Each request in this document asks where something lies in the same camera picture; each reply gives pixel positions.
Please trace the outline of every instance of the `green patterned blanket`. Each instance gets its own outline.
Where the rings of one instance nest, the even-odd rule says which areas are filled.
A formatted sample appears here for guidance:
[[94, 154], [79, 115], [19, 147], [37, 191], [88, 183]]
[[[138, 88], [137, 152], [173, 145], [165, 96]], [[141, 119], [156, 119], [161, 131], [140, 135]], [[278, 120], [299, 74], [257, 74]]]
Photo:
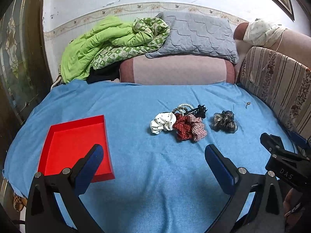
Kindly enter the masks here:
[[169, 35], [169, 26], [159, 18], [137, 18], [124, 23], [118, 17], [101, 20], [92, 30], [73, 40], [60, 63], [65, 83], [86, 79], [95, 70], [116, 61], [159, 49]]
[[169, 35], [169, 26], [159, 18], [136, 18], [133, 22], [133, 31], [144, 35], [138, 45], [127, 44], [122, 46], [120, 39], [113, 40], [105, 46], [91, 61], [91, 66], [98, 70], [116, 61], [130, 59], [132, 57], [158, 50]]

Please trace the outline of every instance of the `blue bed sheet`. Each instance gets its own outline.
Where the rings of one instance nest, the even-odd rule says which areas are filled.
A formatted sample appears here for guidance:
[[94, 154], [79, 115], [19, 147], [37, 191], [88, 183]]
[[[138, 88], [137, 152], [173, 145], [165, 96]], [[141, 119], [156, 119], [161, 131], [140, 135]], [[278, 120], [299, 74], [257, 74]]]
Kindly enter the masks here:
[[[245, 108], [246, 102], [251, 105]], [[199, 142], [177, 142], [175, 132], [150, 132], [150, 121], [180, 103], [205, 104], [207, 136]], [[235, 134], [212, 131], [208, 118], [231, 110]], [[14, 139], [4, 176], [15, 192], [28, 195], [50, 125], [105, 115], [116, 179], [91, 183], [80, 199], [105, 232], [204, 232], [228, 200], [204, 159], [213, 143], [225, 157], [251, 173], [265, 174], [270, 154], [260, 144], [263, 132], [292, 144], [273, 112], [236, 85], [141, 86], [73, 80], [48, 94]], [[57, 197], [68, 225], [69, 215]], [[249, 199], [243, 214], [251, 203]]]

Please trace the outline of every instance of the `red box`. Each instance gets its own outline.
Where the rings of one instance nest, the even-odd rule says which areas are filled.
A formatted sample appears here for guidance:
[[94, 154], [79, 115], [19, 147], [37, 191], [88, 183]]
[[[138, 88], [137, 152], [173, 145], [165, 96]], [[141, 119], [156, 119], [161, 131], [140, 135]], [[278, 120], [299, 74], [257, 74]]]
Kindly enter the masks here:
[[72, 168], [94, 144], [103, 147], [104, 158], [91, 182], [114, 179], [104, 116], [52, 125], [44, 142], [38, 172], [53, 175], [66, 167]]

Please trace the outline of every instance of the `quilted gray pillow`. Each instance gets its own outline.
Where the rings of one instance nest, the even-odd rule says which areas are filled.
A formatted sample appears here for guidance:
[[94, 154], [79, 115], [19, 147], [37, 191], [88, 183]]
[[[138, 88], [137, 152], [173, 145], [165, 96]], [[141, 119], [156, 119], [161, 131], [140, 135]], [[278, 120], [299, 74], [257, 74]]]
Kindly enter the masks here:
[[146, 53], [147, 58], [167, 54], [195, 54], [238, 62], [233, 32], [226, 19], [190, 12], [165, 11], [157, 15], [171, 28], [159, 50]]

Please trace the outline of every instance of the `striped fabric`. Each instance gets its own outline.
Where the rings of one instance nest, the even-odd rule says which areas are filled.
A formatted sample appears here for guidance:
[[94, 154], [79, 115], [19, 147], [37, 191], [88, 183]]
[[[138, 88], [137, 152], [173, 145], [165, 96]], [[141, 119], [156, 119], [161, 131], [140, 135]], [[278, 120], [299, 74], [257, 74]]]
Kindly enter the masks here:
[[241, 83], [264, 101], [289, 130], [311, 141], [311, 71], [281, 53], [252, 47], [242, 64]]

